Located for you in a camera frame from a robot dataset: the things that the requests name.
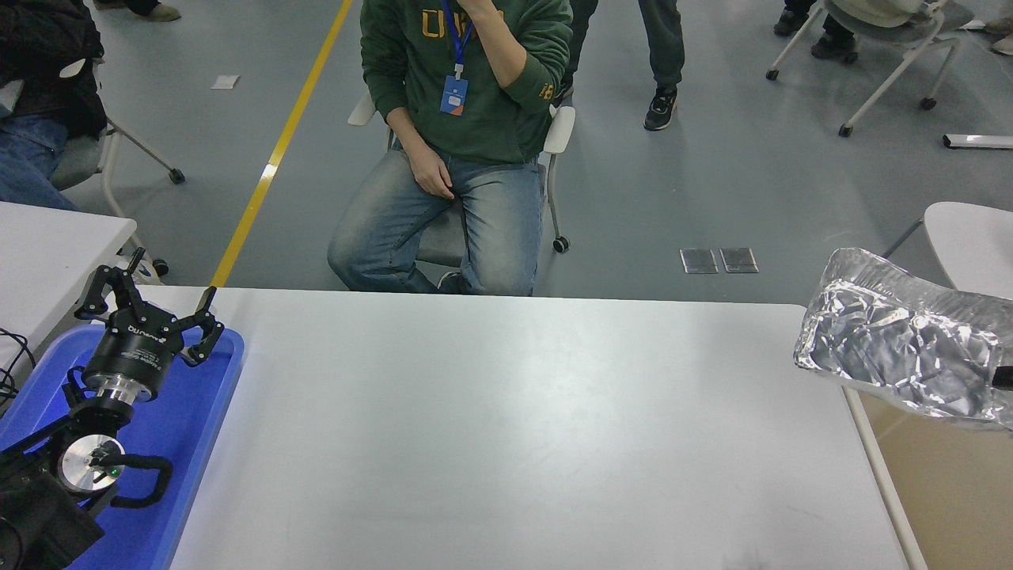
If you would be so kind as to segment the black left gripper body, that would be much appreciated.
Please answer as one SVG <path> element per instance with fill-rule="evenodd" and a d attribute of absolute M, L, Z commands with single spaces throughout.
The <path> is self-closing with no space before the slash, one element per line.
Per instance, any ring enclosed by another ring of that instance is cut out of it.
<path fill-rule="evenodd" d="M 182 350 L 182 333 L 173 329 L 174 315 L 152 308 L 140 317 L 120 308 L 106 322 L 104 335 L 87 364 L 87 386 L 97 389 L 102 379 L 122 376 L 147 389 L 159 389 L 173 358 Z"/>

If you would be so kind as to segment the person's right hand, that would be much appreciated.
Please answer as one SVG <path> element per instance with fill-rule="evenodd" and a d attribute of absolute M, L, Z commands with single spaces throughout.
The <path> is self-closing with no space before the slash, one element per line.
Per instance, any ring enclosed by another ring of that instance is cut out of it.
<path fill-rule="evenodd" d="M 434 197 L 453 199 L 453 183 L 444 160 L 426 144 L 405 148 L 410 169 L 421 190 Z"/>

